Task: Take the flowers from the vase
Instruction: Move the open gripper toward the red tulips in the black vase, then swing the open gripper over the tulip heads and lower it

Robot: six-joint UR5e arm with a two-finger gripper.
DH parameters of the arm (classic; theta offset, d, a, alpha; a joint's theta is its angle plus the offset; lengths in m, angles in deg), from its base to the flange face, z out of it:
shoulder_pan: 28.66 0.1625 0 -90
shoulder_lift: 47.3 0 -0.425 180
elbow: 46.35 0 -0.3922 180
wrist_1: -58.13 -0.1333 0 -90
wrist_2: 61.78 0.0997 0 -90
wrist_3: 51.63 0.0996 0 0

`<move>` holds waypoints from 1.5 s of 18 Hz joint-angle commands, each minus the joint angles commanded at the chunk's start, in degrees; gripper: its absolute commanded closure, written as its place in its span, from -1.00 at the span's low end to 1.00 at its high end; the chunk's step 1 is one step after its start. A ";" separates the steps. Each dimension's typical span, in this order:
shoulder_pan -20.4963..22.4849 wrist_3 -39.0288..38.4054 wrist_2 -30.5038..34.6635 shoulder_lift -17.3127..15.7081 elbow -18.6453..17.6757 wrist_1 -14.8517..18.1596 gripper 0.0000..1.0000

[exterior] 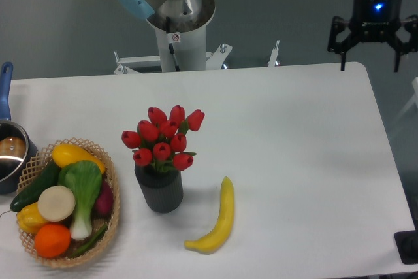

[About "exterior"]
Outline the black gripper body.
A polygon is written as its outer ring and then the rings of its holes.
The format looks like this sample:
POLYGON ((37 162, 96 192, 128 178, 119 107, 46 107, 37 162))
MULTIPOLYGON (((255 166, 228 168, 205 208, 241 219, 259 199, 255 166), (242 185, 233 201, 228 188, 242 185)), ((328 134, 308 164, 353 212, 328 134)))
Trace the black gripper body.
POLYGON ((353 0, 349 22, 351 41, 396 42, 401 4, 402 0, 353 0))

